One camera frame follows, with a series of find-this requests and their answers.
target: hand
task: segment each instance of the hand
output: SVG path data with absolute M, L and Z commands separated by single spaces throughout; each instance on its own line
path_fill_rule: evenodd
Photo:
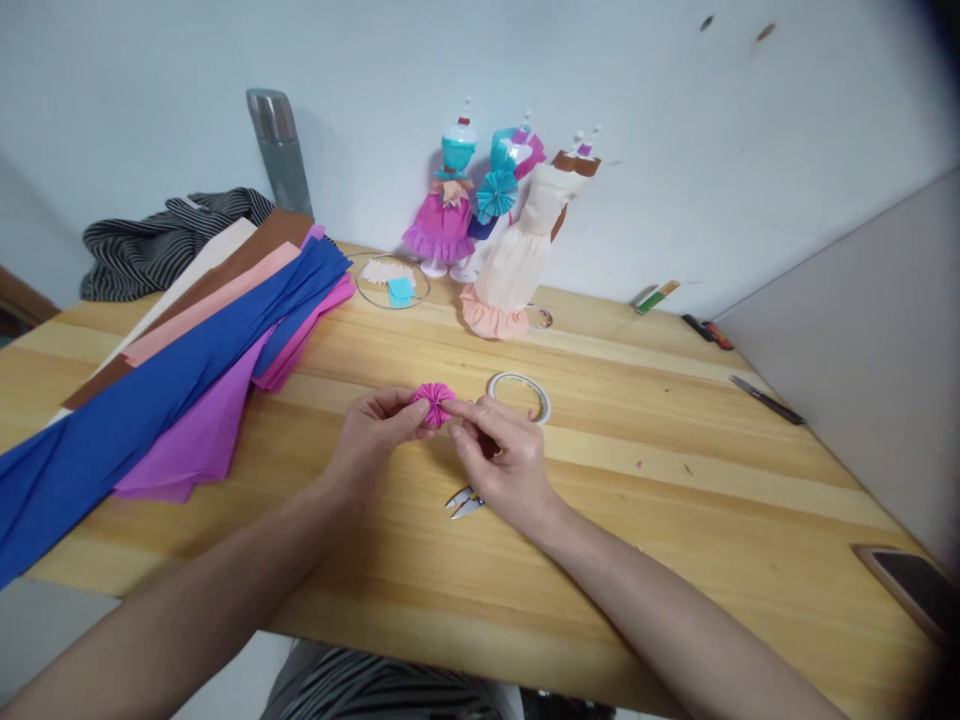
M 350 403 L 337 448 L 321 476 L 323 484 L 366 498 L 398 445 L 436 434 L 435 428 L 423 425 L 430 403 L 420 399 L 411 405 L 413 392 L 383 388 Z
M 463 419 L 450 437 L 476 493 L 524 535 L 543 529 L 563 501 L 547 480 L 540 426 L 487 395 L 443 407 Z

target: small scissors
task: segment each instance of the small scissors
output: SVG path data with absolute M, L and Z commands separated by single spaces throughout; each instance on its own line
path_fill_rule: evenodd
M 483 506 L 483 498 L 477 496 L 477 494 L 473 491 L 473 488 L 467 485 L 465 488 L 457 492 L 456 495 L 450 498 L 444 507 L 457 508 L 454 510 L 453 515 L 450 516 L 451 520 L 456 520 L 458 517 L 469 515 L 474 510 L 479 510 Z

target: striped cloth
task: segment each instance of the striped cloth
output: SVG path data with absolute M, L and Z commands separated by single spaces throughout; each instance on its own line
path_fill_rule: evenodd
M 146 220 L 101 220 L 83 233 L 93 269 L 80 284 L 82 300 L 126 302 L 166 290 L 207 240 L 242 217 L 260 225 L 273 204 L 256 190 L 193 193 L 172 198 Z
M 292 669 L 281 671 L 262 720 L 501 717 L 501 701 L 478 678 L 312 645 L 298 643 L 288 660 Z

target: left hand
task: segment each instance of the left hand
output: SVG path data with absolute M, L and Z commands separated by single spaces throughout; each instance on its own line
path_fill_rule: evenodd
M 350 403 L 337 449 L 321 476 L 325 484 L 365 497 L 375 489 L 398 445 L 436 434 L 436 428 L 423 425 L 430 403 L 420 399 L 411 405 L 413 392 L 382 388 Z

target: thermos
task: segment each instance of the thermos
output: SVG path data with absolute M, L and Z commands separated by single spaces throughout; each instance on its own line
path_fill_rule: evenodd
M 313 217 L 297 126 L 286 93 L 251 88 L 247 90 L 247 108 L 273 188 L 274 202 L 285 210 Z

